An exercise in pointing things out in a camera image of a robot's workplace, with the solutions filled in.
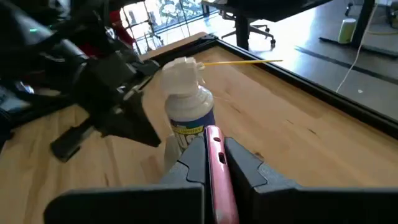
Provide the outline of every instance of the spray can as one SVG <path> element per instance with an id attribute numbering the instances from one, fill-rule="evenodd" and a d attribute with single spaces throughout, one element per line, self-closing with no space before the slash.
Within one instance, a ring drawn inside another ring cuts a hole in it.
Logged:
<path id="1" fill-rule="evenodd" d="M 168 94 L 165 110 L 181 151 L 203 136 L 205 127 L 215 125 L 213 95 L 199 85 L 203 64 L 193 57 L 176 58 L 162 69 L 161 85 Z"/>

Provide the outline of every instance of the white cap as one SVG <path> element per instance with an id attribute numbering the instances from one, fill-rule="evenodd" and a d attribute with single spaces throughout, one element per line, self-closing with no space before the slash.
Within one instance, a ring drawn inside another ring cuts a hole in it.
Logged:
<path id="1" fill-rule="evenodd" d="M 198 90 L 202 81 L 198 71 L 204 66 L 193 57 L 176 58 L 164 65 L 160 84 L 168 94 L 189 94 Z"/>

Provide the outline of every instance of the table leg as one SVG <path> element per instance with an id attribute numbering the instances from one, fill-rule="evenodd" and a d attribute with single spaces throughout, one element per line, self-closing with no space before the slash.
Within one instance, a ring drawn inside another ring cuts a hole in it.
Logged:
<path id="1" fill-rule="evenodd" d="M 236 15 L 236 44 L 238 47 L 249 50 L 249 22 L 248 19 L 242 15 Z"/>

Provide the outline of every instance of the red object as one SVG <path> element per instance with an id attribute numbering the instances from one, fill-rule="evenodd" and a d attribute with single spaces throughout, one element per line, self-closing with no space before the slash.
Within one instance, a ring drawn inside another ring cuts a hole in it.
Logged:
<path id="1" fill-rule="evenodd" d="M 224 136 L 217 126 L 206 127 L 214 218 L 217 224 L 238 224 L 238 209 L 229 176 Z"/>
<path id="2" fill-rule="evenodd" d="M 114 29 L 116 35 L 126 44 L 132 46 L 133 43 L 137 41 L 132 38 L 127 30 L 122 25 L 122 19 L 120 18 L 120 11 L 116 10 L 109 13 L 109 20 L 112 23 L 112 28 Z"/>

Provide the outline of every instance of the office chair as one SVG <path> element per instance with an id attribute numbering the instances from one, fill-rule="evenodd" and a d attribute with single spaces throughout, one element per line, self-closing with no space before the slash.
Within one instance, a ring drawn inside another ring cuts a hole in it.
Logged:
<path id="1" fill-rule="evenodd" d="M 235 16 L 233 16 L 233 15 L 230 16 L 230 15 L 229 15 L 227 12 L 225 12 L 225 11 L 220 10 L 220 11 L 218 12 L 218 14 L 221 15 L 223 19 L 235 21 Z M 250 23 L 251 23 L 251 22 L 254 22 L 254 21 L 255 21 L 255 19 L 253 19 L 253 20 L 250 20 L 250 19 L 249 19 L 249 24 L 248 24 L 248 26 L 249 26 L 249 33 L 250 33 L 250 32 L 255 32 L 255 33 L 257 33 L 257 34 L 264 35 L 266 38 L 270 37 L 270 38 L 271 38 L 271 46 L 274 47 L 274 46 L 275 46 L 275 43 L 276 43 L 276 40 L 274 39 L 274 36 L 273 36 L 272 34 L 269 33 L 270 29 L 268 28 L 268 25 L 250 25 Z M 265 31 L 260 30 L 259 28 L 261 28 L 261 27 L 265 27 L 266 30 L 265 30 Z M 229 36 L 234 35 L 234 34 L 236 34 L 236 30 L 234 30 L 234 31 L 232 31 L 232 32 L 230 32 L 230 33 L 228 33 L 228 34 L 223 35 L 221 38 L 224 39 L 225 37 L 229 37 Z"/>

